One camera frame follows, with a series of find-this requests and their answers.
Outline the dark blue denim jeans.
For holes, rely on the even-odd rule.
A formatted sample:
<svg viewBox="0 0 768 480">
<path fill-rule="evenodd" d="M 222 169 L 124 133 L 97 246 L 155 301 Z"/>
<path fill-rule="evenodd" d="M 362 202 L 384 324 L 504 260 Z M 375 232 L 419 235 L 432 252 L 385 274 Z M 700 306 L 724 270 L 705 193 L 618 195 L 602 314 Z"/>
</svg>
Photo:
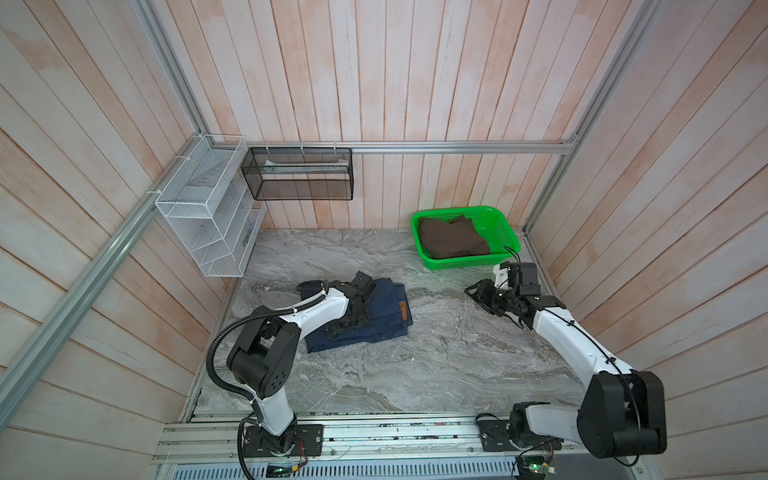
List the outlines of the dark blue denim jeans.
<svg viewBox="0 0 768 480">
<path fill-rule="evenodd" d="M 365 305 L 362 322 L 342 318 L 308 334 L 307 351 L 318 353 L 357 343 L 378 343 L 408 334 L 413 317 L 403 284 L 389 278 L 376 279 Z"/>
</svg>

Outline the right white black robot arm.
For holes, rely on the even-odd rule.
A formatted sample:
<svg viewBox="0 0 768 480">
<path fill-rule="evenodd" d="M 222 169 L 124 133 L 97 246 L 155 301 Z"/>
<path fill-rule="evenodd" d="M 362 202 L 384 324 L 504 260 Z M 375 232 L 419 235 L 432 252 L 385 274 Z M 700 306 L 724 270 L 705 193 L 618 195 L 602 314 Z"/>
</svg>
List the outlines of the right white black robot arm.
<svg viewBox="0 0 768 480">
<path fill-rule="evenodd" d="M 585 386 L 577 408 L 519 402 L 510 412 L 508 435 L 524 450 L 553 440 L 586 447 L 596 458 L 659 455 L 667 449 L 664 386 L 614 356 L 575 320 L 555 296 L 537 286 L 501 288 L 481 280 L 465 293 L 485 312 L 510 316 L 549 343 Z"/>
</svg>

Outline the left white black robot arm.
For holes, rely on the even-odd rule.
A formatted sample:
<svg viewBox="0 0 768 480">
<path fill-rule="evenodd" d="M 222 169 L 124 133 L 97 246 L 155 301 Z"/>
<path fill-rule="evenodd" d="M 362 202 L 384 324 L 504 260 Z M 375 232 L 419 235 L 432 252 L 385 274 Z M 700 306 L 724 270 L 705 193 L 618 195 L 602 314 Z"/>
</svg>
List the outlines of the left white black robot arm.
<svg viewBox="0 0 768 480">
<path fill-rule="evenodd" d="M 294 429 L 284 385 L 299 343 L 328 324 L 336 330 L 369 324 L 367 302 L 374 290 L 375 281 L 364 274 L 349 282 L 322 282 L 320 291 L 306 300 L 280 310 L 256 310 L 244 319 L 226 368 L 266 433 L 280 438 Z"/>
</svg>

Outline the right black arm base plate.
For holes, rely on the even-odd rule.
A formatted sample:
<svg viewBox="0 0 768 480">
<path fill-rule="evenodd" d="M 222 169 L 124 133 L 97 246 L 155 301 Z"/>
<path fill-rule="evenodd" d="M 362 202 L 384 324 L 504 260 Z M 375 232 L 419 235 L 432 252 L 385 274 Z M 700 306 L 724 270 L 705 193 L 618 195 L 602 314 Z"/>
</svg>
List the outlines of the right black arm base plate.
<svg viewBox="0 0 768 480">
<path fill-rule="evenodd" d="M 518 418 L 500 419 L 494 414 L 480 413 L 475 417 L 484 452 L 529 450 L 560 450 L 563 441 L 556 437 L 541 436 L 519 425 Z"/>
</svg>

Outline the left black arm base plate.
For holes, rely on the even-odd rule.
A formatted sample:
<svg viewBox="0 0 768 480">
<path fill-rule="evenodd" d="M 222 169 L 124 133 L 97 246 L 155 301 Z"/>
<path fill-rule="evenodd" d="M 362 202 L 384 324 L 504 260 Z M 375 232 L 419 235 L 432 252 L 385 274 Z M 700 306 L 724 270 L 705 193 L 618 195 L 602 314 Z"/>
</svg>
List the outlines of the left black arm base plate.
<svg viewBox="0 0 768 480">
<path fill-rule="evenodd" d="M 324 426 L 319 423 L 290 425 L 276 436 L 256 424 L 246 423 L 238 436 L 245 458 L 314 457 L 322 452 Z"/>
</svg>

